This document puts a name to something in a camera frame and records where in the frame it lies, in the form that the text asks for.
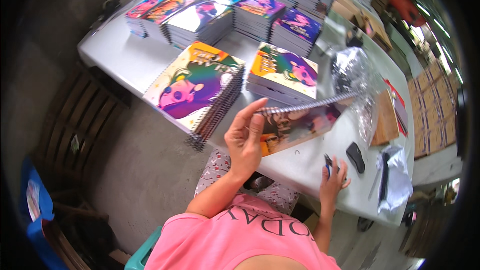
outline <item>ceiling light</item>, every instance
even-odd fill
[[[442,46],[442,48],[443,48],[443,51],[445,52],[445,54],[447,55],[448,59],[450,60],[450,62],[453,63],[452,58],[451,58],[450,55],[448,54],[447,49],[446,49],[444,46]]]
[[[433,19],[433,21],[435,21],[435,23],[441,28],[441,30],[447,35],[447,37],[450,38],[450,35],[447,33],[447,31],[445,30],[445,28],[440,24],[440,22],[438,22],[437,19]]]
[[[458,76],[458,79],[460,80],[460,82],[462,83],[463,85],[463,79],[462,79],[462,76],[460,76],[460,72],[457,68],[455,68],[455,71],[456,71],[456,75]]]
[[[423,6],[417,3],[417,7],[421,9],[425,14],[427,14],[427,16],[430,16],[430,13],[426,9],[424,9]]]

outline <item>metal spiral binding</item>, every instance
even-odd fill
[[[332,96],[330,98],[321,99],[319,101],[312,102],[312,103],[291,105],[291,106],[285,106],[285,107],[281,107],[281,108],[262,108],[257,113],[262,114],[265,117],[269,117],[269,116],[272,116],[273,114],[296,112],[296,111],[302,111],[302,110],[306,110],[306,109],[312,109],[312,108],[323,106],[323,105],[329,105],[329,104],[333,104],[333,103],[339,102],[339,101],[344,100],[344,99],[353,98],[357,95],[358,95],[357,92],[348,92],[348,93],[338,94],[338,95]]]
[[[213,131],[238,98],[242,89],[244,67],[245,65],[236,74],[232,75],[226,85],[218,92],[218,97],[215,98],[212,107],[208,111],[204,111],[197,122],[194,123],[185,143],[193,147],[195,151],[201,152],[203,150],[208,138],[211,137]]]

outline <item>person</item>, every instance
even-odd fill
[[[239,188],[260,165],[260,136],[265,123],[255,113],[267,99],[239,111],[225,133],[230,156],[214,150],[196,196],[185,213],[168,219],[145,270],[159,269],[339,269],[327,256],[335,201],[350,184],[345,161],[333,157],[330,177],[322,169],[321,212],[314,231],[289,216],[298,194],[273,183],[250,196]]]

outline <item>printed cartoon girl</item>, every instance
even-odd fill
[[[310,21],[306,16],[296,14],[295,19],[293,21],[290,21],[290,25],[296,25],[298,27],[310,27]]]
[[[248,8],[254,8],[252,12],[255,12],[255,8],[261,8],[262,13],[259,15],[267,15],[268,11],[273,9],[270,0],[247,0],[239,2],[240,6]]]
[[[211,2],[205,2],[197,5],[195,7],[195,11],[197,12],[198,18],[200,19],[199,27],[204,26],[217,15],[217,9],[215,5]]]
[[[181,119],[211,105],[221,85],[232,75],[229,71],[215,70],[215,66],[190,62],[187,68],[178,68],[160,94],[158,108]]]
[[[302,57],[288,52],[283,54],[283,58],[285,58],[285,60],[291,65],[291,68],[285,67],[283,70],[283,76],[287,80],[298,81],[309,87],[317,85],[317,73],[305,62],[305,60],[302,59]]]
[[[138,18],[143,15],[146,11],[156,6],[160,0],[145,0],[139,3],[136,7],[131,9],[127,15],[131,18]]]
[[[179,9],[183,8],[186,4],[186,0],[167,0],[163,4],[152,9],[146,18],[155,23],[163,22],[168,16],[175,13]]]

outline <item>wooden board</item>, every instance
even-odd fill
[[[375,135],[371,141],[372,146],[385,144],[400,135],[397,125],[397,116],[393,107],[390,90],[386,89],[378,96],[378,123]]]

